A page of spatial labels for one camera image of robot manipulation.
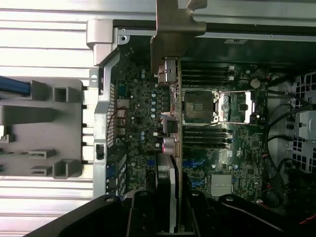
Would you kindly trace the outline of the black RAM slot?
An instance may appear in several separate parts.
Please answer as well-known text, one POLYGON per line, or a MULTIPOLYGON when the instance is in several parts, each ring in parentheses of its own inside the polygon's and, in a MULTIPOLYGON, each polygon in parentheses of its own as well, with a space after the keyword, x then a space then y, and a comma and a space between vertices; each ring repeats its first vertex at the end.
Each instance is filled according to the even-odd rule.
POLYGON ((232 139, 224 137, 185 137, 183 141, 194 143, 232 143, 232 139))
POLYGON ((189 132, 189 131, 207 132, 207 131, 212 130, 212 131, 228 132, 228 133, 230 133, 232 131, 231 129, 222 128, 222 127, 215 127, 215 126, 184 126, 184 130, 186 132, 189 132))
POLYGON ((228 71, 183 71, 182 76, 193 76, 193 77, 226 77, 232 75, 228 71))
POLYGON ((225 131, 185 131, 184 137, 228 137, 230 136, 230 132, 225 131))
POLYGON ((219 81, 227 81, 234 80, 234 77, 222 77, 222 76, 182 76, 182 80, 201 80, 201 81, 211 81, 211 80, 219 80, 219 81))
POLYGON ((202 67, 202 66, 184 66, 183 71, 229 71, 234 70, 234 66, 228 67, 202 67))
POLYGON ((228 149, 230 148, 230 144, 227 144, 227 143, 184 143, 183 147, 228 149))
POLYGON ((184 81, 182 82, 183 86, 225 86, 227 84, 230 84, 229 81, 219 81, 219 80, 210 80, 210 81, 184 81))

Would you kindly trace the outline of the green motherboard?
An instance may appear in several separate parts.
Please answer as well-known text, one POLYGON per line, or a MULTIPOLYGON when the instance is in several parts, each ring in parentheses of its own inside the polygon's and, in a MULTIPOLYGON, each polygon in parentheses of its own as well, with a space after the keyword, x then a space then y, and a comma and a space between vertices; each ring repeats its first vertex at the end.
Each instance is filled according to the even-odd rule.
MULTIPOLYGON (((270 69, 263 64, 213 64, 199 62, 182 62, 184 66, 228 67, 234 66, 233 73, 227 77, 230 84, 225 86, 183 86, 182 85, 182 121, 184 126, 215 126, 231 129, 230 148, 188 148, 183 147, 183 161, 200 161, 205 163, 196 167, 184 167, 193 189, 201 190, 211 197, 210 185, 212 174, 232 175, 233 193, 246 200, 267 206, 271 196, 271 185, 264 176, 267 159, 265 144, 265 127, 268 124, 267 85, 270 69), (250 86, 252 79, 258 79, 261 86, 250 86), (255 124, 226 124, 218 122, 214 105, 213 123, 185 123, 183 118, 184 95, 189 91, 211 91, 214 103, 219 91, 254 90, 256 102, 262 112, 255 124)), ((113 191, 123 196, 131 190, 143 190, 154 181, 154 166, 147 161, 156 161, 162 153, 162 142, 167 135, 163 132, 162 119, 170 112, 170 91, 168 86, 159 86, 150 75, 149 65, 144 58, 127 57, 119 65, 119 77, 116 83, 116 109, 109 117, 110 136, 123 147, 126 154, 124 165, 117 185, 113 191)))

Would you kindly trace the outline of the CPU socket with metal frame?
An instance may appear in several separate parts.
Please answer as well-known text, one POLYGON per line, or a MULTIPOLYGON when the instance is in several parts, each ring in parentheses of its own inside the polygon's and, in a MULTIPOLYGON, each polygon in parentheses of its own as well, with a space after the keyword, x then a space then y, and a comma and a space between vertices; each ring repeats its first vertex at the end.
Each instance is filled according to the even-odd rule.
POLYGON ((254 90, 219 91, 216 98, 218 122, 226 124, 255 124, 262 112, 254 90))

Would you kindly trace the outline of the perforated metal disk bay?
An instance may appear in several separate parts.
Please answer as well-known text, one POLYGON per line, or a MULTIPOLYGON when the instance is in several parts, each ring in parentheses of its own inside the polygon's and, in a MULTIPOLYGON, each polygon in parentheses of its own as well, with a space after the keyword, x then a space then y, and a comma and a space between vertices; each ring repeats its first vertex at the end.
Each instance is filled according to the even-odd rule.
MULTIPOLYGON (((316 72, 296 77, 290 92, 297 97, 316 104, 316 72)), ((293 141, 289 157, 294 165, 306 173, 316 173, 316 110, 304 111, 293 116, 293 141)))

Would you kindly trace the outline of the grey parts rack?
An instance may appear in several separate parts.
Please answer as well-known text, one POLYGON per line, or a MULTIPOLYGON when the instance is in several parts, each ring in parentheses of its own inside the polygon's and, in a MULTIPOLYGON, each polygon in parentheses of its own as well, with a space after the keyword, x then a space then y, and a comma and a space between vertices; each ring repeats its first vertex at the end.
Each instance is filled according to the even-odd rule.
POLYGON ((18 78, 30 89, 0 93, 0 175, 55 179, 82 173, 83 84, 18 78))

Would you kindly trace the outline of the open black PC case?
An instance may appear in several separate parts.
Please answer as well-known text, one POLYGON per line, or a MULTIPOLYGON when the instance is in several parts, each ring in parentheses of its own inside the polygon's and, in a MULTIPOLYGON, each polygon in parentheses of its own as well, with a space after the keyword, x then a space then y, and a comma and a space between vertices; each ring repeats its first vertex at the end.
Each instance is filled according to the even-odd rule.
MULTIPOLYGON (((92 49, 95 61, 95 70, 90 73, 90 84, 99 90, 94 112, 94 195, 112 195, 124 200, 130 192, 150 192, 153 195, 156 227, 155 169, 155 179, 148 188, 117 195, 113 188, 121 175, 126 152, 110 136, 108 127, 109 117, 116 109, 119 65, 127 57, 144 58, 149 65, 150 75, 158 83, 151 69, 152 26, 152 22, 89 20, 86 43, 92 49)), ((316 237, 316 173, 306 173, 297 168, 288 154, 293 141, 293 116, 316 110, 316 104, 290 92, 296 77, 316 72, 316 49, 310 43, 294 42, 291 36, 284 36, 282 41, 269 42, 261 38, 253 39, 249 34, 236 34, 236 29, 237 26, 232 26, 226 34, 218 28, 214 34, 204 33, 201 38, 194 39, 181 56, 181 63, 263 64, 270 69, 264 176, 271 185, 271 196, 268 205, 263 207, 286 219, 286 237, 316 237)), ((201 191, 192 188, 189 177, 183 171, 181 232, 174 237, 190 237, 192 234, 183 230, 183 196, 189 190, 201 191)), ((216 201, 221 197, 213 198, 201 192, 216 201)), ((157 231, 156 237, 163 236, 157 231)))

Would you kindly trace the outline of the blue expansion slot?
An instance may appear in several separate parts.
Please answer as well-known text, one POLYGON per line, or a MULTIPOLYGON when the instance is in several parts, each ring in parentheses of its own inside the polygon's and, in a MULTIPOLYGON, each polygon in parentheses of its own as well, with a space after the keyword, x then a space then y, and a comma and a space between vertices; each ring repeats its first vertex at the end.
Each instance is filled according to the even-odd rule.
MULTIPOLYGON (((205 159, 202 159, 200 161, 185 160, 185 161, 183 161, 183 166, 184 167, 196 167, 196 166, 202 165, 204 163, 205 163, 205 159)), ((147 161, 147 165, 148 166, 154 166, 155 165, 155 161, 154 160, 149 160, 149 161, 147 161)))

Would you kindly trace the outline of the silver chipset heat sink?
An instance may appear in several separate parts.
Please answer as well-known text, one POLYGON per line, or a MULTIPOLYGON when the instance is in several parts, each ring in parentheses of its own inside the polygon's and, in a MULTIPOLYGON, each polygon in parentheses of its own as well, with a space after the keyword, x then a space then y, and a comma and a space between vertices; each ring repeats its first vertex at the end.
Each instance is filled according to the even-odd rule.
POLYGON ((232 175, 230 174, 212 174, 210 194, 213 197, 220 197, 233 193, 232 175))

